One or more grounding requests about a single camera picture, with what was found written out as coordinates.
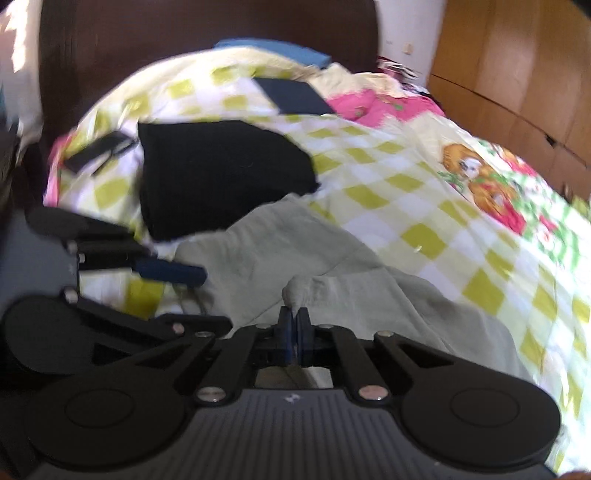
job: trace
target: bed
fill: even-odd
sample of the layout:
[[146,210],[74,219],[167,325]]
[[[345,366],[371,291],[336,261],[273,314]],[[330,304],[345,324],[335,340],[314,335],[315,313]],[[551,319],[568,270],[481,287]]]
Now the bed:
[[[591,224],[521,159],[441,115],[422,112],[380,128],[336,115],[280,115],[254,75],[317,86],[326,72],[252,48],[207,50],[230,36],[292,41],[343,66],[339,94],[347,82],[375,86],[383,78],[368,73],[378,45],[372,0],[300,0],[285,9],[259,0],[195,7],[129,0],[104,12],[99,3],[52,0],[41,14],[44,135],[59,137],[48,202],[127,225],[171,258],[176,245],[153,244],[142,224],[135,194],[141,156],[112,160],[97,176],[68,175],[60,162],[113,129],[134,134],[138,119],[239,118],[279,132],[313,158],[322,183],[307,198],[313,210],[387,265],[507,326],[563,415],[548,464],[559,472],[591,468]],[[228,9],[241,14],[227,17]],[[386,83],[375,88],[397,95],[396,84]],[[179,308],[172,288],[127,273],[88,275],[82,290],[142,317]]]

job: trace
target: ribbed gray surface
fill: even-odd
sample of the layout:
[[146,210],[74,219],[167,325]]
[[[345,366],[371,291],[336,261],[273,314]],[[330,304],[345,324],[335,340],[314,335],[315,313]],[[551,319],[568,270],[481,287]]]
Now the ribbed gray surface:
[[143,464],[109,473],[67,472],[44,464],[30,476],[30,480],[478,478],[554,476],[543,466],[481,475],[441,465],[415,449],[388,413],[358,407],[341,390],[247,390],[230,406],[200,410],[175,444]]

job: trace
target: black phone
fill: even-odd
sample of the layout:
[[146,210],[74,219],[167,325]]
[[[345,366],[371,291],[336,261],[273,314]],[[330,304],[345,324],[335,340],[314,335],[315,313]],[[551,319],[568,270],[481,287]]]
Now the black phone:
[[79,152],[64,160],[64,166],[72,173],[78,173],[90,162],[105,155],[105,160],[93,172],[96,175],[106,162],[115,155],[121,155],[137,145],[137,140],[120,131],[113,131],[97,138]]

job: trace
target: wardrobe door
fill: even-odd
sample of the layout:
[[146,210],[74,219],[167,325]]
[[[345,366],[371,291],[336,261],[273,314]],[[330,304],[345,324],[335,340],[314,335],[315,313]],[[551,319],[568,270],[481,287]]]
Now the wardrobe door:
[[481,102],[483,101],[481,97],[435,75],[431,75],[427,87],[431,94],[441,103],[446,117],[464,130],[469,132],[474,130],[478,121]]
[[556,152],[542,130],[530,125],[522,118],[517,118],[504,146],[523,158],[548,180]]
[[542,0],[496,0],[475,92],[519,112],[534,68]]
[[566,146],[591,166],[591,22],[586,37],[587,72]]
[[588,29],[589,20],[574,3],[542,0],[538,53],[521,115],[560,143],[566,142],[579,100]]
[[588,199],[591,195],[591,170],[585,167],[581,159],[564,147],[559,147],[548,183],[557,192],[562,192],[564,185],[568,184],[575,195]]
[[481,98],[476,123],[470,133],[489,142],[506,145],[517,117],[506,108]]
[[473,90],[491,0],[448,0],[431,73]]

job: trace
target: cartoon girl print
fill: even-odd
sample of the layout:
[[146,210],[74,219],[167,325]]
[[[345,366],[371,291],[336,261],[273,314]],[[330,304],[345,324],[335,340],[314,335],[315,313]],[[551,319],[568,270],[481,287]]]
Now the cartoon girl print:
[[510,181],[500,176],[479,154],[462,144],[448,145],[443,149],[443,166],[449,174],[467,182],[474,204],[480,210],[522,235],[526,221],[511,203],[518,193]]
[[488,177],[495,172],[478,153],[462,144],[452,144],[443,148],[443,166],[449,173],[466,180]]
[[511,203],[511,200],[517,198],[515,189],[494,179],[479,177],[477,180],[479,181],[471,181],[468,185],[474,204],[510,230],[522,235],[526,221]]

